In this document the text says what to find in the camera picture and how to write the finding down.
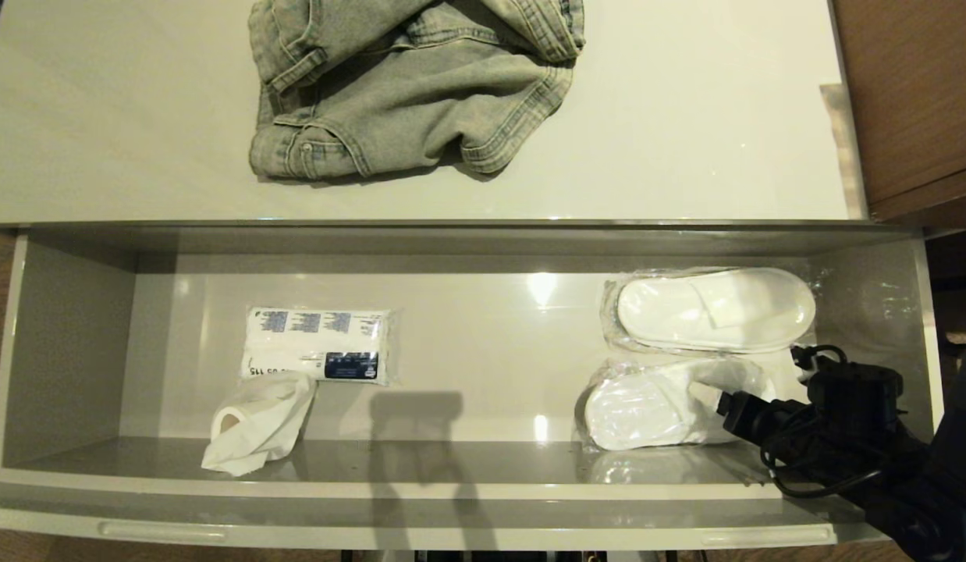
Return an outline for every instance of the denim jeans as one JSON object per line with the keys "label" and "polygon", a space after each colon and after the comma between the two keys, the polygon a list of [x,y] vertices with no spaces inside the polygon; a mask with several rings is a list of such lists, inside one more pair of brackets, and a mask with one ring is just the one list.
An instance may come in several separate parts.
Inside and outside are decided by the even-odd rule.
{"label": "denim jeans", "polygon": [[437,164],[458,141],[506,166],[563,102],[582,0],[261,0],[250,150],[258,175],[309,180]]}

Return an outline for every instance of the plastic packaging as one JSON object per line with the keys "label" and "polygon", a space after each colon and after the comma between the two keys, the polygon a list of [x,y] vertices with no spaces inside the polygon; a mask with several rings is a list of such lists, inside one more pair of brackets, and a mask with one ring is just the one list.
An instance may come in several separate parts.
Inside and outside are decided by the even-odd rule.
{"label": "plastic packaging", "polygon": [[240,376],[299,371],[315,380],[388,385],[395,323],[390,310],[252,308]]}
{"label": "plastic packaging", "polygon": [[202,468],[243,476],[293,452],[317,384],[297,371],[241,381],[212,416]]}
{"label": "plastic packaging", "polygon": [[766,400],[775,385],[760,367],[739,358],[694,359],[647,367],[608,360],[591,380],[586,430],[602,449],[736,440],[723,419],[689,392],[692,381],[723,391],[744,390]]}
{"label": "plastic packaging", "polygon": [[653,270],[605,285],[605,339],[630,351],[765,353],[790,346],[815,319],[805,281],[782,269]]}

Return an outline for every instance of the drawer handle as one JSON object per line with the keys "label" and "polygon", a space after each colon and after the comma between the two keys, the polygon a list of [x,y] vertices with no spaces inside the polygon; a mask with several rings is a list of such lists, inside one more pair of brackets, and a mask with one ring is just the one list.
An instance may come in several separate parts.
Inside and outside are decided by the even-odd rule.
{"label": "drawer handle", "polygon": [[753,548],[829,544],[829,529],[750,529],[708,533],[701,546],[708,548]]}
{"label": "drawer handle", "polygon": [[105,538],[149,542],[203,544],[222,544],[226,542],[226,531],[218,529],[197,529],[193,525],[105,522],[98,524],[98,534]]}

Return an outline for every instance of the gray drawer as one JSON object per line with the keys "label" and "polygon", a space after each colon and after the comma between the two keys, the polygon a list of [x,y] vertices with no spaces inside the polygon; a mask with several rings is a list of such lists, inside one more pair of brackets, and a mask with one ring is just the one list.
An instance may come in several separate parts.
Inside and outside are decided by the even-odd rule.
{"label": "gray drawer", "polygon": [[[942,415],[922,240],[822,223],[51,227],[20,236],[0,379],[0,527],[347,549],[693,549],[876,534],[794,502],[746,443],[592,451],[574,422],[609,356],[613,273],[775,266],[815,285],[815,340],[904,375]],[[324,384],[293,455],[199,468],[250,306],[400,311],[393,387]],[[783,355],[756,358],[769,369]],[[785,380],[780,392],[804,397]]]}

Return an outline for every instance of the wooden cabinet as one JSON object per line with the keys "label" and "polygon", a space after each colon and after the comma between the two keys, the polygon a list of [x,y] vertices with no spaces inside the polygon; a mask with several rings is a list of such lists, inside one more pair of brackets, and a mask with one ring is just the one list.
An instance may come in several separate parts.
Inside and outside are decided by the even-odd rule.
{"label": "wooden cabinet", "polygon": [[966,228],[966,0],[835,0],[872,217]]}

